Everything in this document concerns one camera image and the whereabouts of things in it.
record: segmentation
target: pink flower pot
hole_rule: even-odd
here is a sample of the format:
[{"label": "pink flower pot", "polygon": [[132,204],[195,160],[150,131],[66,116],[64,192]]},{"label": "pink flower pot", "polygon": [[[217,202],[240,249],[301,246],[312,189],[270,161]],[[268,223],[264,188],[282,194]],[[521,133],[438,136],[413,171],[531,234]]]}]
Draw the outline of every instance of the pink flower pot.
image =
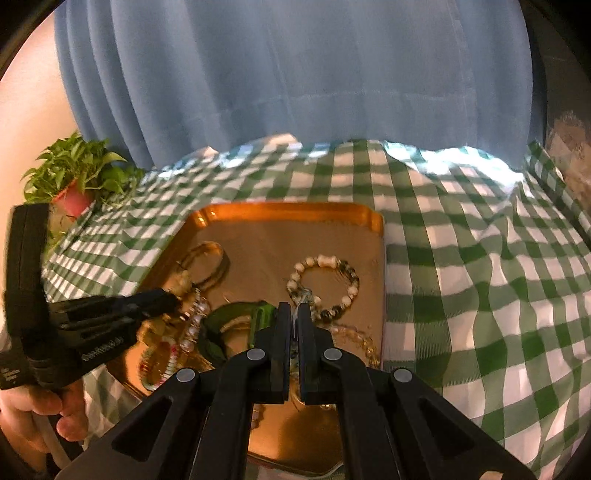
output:
[{"label": "pink flower pot", "polygon": [[73,180],[51,202],[64,210],[67,216],[78,218],[90,206],[93,199],[90,192],[82,193],[78,190],[76,180]]}]

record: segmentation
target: table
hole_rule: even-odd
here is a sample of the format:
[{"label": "table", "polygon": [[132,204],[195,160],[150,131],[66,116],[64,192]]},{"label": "table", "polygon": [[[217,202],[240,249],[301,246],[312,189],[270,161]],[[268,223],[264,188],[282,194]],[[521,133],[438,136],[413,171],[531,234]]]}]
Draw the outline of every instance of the table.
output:
[{"label": "table", "polygon": [[[410,368],[551,478],[589,427],[591,222],[544,150],[530,150],[523,174],[469,147],[364,140],[183,160],[150,171],[125,205],[85,213],[46,263],[47,296],[133,293],[211,203],[367,205],[385,219],[383,368]],[[104,368],[85,387],[94,435],[137,404]]]}]

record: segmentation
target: orange tray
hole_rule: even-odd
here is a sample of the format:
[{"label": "orange tray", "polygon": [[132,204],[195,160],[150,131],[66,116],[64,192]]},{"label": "orange tray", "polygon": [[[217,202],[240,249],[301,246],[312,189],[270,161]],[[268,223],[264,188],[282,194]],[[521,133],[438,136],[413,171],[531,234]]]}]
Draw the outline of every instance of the orange tray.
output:
[{"label": "orange tray", "polygon": [[[223,281],[208,290],[212,308],[228,301],[289,301],[285,285],[294,264],[319,254],[347,260],[360,278],[359,295],[339,324],[369,334],[381,350],[385,317],[384,222],[379,213],[353,203],[229,203],[191,214],[141,284],[162,287],[176,262],[204,240],[225,249],[230,267]],[[216,258],[203,258],[191,268],[194,280],[207,276]],[[340,302],[346,291],[342,277],[326,269],[306,272],[303,284],[323,299]],[[246,349],[247,331],[229,331],[229,354]],[[365,359],[358,345],[336,338],[338,347]],[[108,363],[109,372],[139,399],[148,395],[138,365],[147,347],[138,343]],[[249,457],[260,465],[299,475],[320,476],[342,461],[337,414],[294,400],[264,406],[259,426],[251,431]]]}]

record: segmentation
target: finger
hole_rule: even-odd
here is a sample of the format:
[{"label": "finger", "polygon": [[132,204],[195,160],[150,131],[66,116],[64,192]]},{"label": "finger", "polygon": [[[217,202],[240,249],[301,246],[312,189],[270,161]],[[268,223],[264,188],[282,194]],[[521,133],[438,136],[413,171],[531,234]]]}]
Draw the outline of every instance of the finger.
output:
[{"label": "finger", "polygon": [[57,422],[56,430],[68,442],[81,442],[88,434],[88,418],[86,417],[86,413],[79,412],[61,418]]},{"label": "finger", "polygon": [[24,385],[6,390],[2,396],[2,404],[5,408],[34,411],[43,416],[57,415],[62,409],[61,399],[57,394],[37,385]]},{"label": "finger", "polygon": [[16,435],[28,441],[35,450],[44,453],[49,452],[30,412],[15,408],[6,408],[4,404],[4,409],[0,413],[0,416],[4,425],[8,426]]},{"label": "finger", "polygon": [[78,380],[71,385],[68,385],[61,392],[61,403],[62,409],[60,413],[64,417],[85,411],[84,383],[82,380]]}]

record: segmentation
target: pearl bracelet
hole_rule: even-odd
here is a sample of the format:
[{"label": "pearl bracelet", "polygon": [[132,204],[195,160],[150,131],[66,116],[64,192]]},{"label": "pearl bracelet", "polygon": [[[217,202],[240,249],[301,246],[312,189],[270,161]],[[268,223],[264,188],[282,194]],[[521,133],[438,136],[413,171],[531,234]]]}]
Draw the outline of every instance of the pearl bracelet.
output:
[{"label": "pearl bracelet", "polygon": [[350,308],[355,297],[359,293],[359,277],[355,273],[355,269],[349,265],[345,260],[339,260],[334,255],[327,257],[325,255],[318,255],[318,257],[307,257],[303,262],[296,263],[295,272],[291,274],[290,280],[287,282],[287,293],[295,304],[298,304],[306,288],[301,284],[302,274],[307,268],[320,267],[332,268],[349,280],[350,285],[347,288],[347,295],[343,296],[340,304],[334,305],[330,309],[322,309],[322,300],[319,296],[314,296],[310,302],[310,309],[312,312],[312,320],[322,321],[323,323],[330,323],[341,318],[348,308]]}]

